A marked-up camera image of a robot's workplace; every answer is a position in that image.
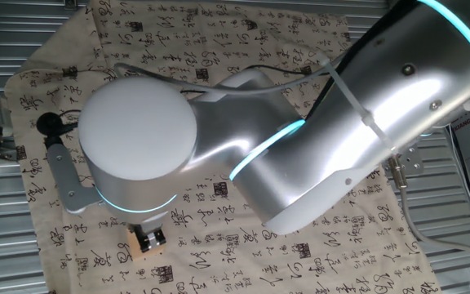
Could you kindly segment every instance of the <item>glowing light strip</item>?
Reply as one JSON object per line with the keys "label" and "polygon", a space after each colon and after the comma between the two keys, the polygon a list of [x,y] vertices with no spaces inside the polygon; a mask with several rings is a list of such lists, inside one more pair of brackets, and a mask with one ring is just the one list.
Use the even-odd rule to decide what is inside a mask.
{"label": "glowing light strip", "polygon": [[293,122],[291,125],[284,127],[277,134],[271,136],[269,139],[255,147],[249,154],[244,158],[229,174],[229,179],[233,180],[235,176],[244,168],[246,165],[251,163],[253,159],[263,153],[269,146],[273,145],[275,142],[280,140],[282,137],[291,134],[293,131],[296,131],[299,127],[302,127],[306,123],[305,120],[301,119],[299,121]]}
{"label": "glowing light strip", "polygon": [[418,0],[444,16],[470,43],[470,28],[447,7],[436,0]]}
{"label": "glowing light strip", "polygon": [[148,209],[148,210],[145,210],[145,211],[133,211],[133,210],[130,210],[130,209],[126,209],[126,208],[122,208],[122,207],[119,207],[113,203],[111,203],[108,199],[106,199],[103,194],[99,191],[99,189],[95,188],[97,190],[97,193],[99,193],[99,195],[101,196],[101,198],[108,204],[110,204],[112,207],[115,207],[117,208],[118,210],[120,211],[123,211],[123,212],[129,212],[129,213],[146,213],[146,212],[155,212],[157,209],[160,209],[160,208],[163,208],[165,207],[168,203],[171,202],[171,200],[175,199],[175,197],[177,197],[177,194],[175,194],[170,200],[168,200],[166,203],[162,204],[161,206],[159,207],[155,207],[155,208],[152,208],[152,209]]}

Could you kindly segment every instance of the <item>wooden block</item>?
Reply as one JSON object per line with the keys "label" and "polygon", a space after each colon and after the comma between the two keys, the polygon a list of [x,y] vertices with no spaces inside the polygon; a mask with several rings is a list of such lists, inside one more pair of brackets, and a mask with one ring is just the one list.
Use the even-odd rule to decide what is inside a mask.
{"label": "wooden block", "polygon": [[144,260],[146,257],[161,255],[166,248],[166,244],[163,244],[155,249],[151,249],[143,253],[140,250],[139,241],[137,241],[137,237],[135,233],[130,232],[128,228],[126,228],[126,236],[128,237],[128,244],[130,245],[130,254],[133,261],[135,260]]}

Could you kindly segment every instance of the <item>metal clamp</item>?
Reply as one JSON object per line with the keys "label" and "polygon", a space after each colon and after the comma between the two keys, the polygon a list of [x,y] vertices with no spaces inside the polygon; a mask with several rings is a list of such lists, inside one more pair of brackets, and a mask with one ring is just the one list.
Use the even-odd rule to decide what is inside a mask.
{"label": "metal clamp", "polygon": [[87,206],[102,201],[95,188],[81,186],[72,156],[64,145],[51,145],[47,151],[47,160],[57,184],[59,198],[67,212],[78,215]]}
{"label": "metal clamp", "polygon": [[[400,165],[400,168],[404,170],[404,173],[407,176],[417,176],[423,174],[423,162],[420,152],[416,145],[411,146],[408,149],[405,149],[401,154],[397,156],[397,161]],[[386,176],[393,177],[393,167],[390,166],[389,160],[382,164]]]}

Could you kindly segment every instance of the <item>zip tie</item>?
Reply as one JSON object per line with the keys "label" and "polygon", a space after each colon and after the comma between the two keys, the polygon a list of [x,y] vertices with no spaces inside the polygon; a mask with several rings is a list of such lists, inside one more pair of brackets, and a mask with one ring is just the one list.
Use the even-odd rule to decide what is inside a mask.
{"label": "zip tie", "polygon": [[351,90],[349,90],[348,86],[344,82],[344,80],[339,76],[339,74],[336,72],[335,68],[333,65],[331,65],[330,59],[327,58],[324,54],[321,52],[317,53],[317,58],[320,61],[321,65],[324,66],[327,71],[330,73],[331,77],[335,81],[336,85],[340,88],[346,99],[349,101],[351,106],[358,112],[358,114],[361,116],[362,122],[368,126],[373,132],[377,135],[377,137],[384,143],[384,145],[389,149],[389,152],[391,152],[393,155],[398,154],[398,148],[393,144],[391,139],[385,134],[384,131],[376,124],[375,118],[373,117],[373,114],[365,109],[360,102],[358,102],[357,98],[351,93]]}

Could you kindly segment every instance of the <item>beige cloth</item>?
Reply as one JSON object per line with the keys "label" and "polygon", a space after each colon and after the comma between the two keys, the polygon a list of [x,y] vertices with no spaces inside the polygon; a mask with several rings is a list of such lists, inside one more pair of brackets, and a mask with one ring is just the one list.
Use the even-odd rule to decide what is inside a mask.
{"label": "beige cloth", "polygon": [[[262,227],[225,176],[204,175],[196,186],[176,191],[179,197],[164,220],[166,251],[136,262],[129,255],[124,225],[105,207],[95,205],[72,216],[57,197],[43,136],[34,124],[48,111],[80,109],[96,88],[116,78],[114,63],[215,85],[253,64],[315,70],[317,50],[334,58],[349,46],[342,16],[113,0],[91,1],[76,13],[6,88],[49,289],[117,294],[439,292],[381,170],[312,225],[287,236]],[[263,70],[275,82],[295,78]],[[305,115],[325,82],[317,78],[282,93]],[[77,114],[64,119],[75,121]],[[77,130],[63,139],[80,181],[91,185]],[[118,152],[144,147],[125,144]]]}

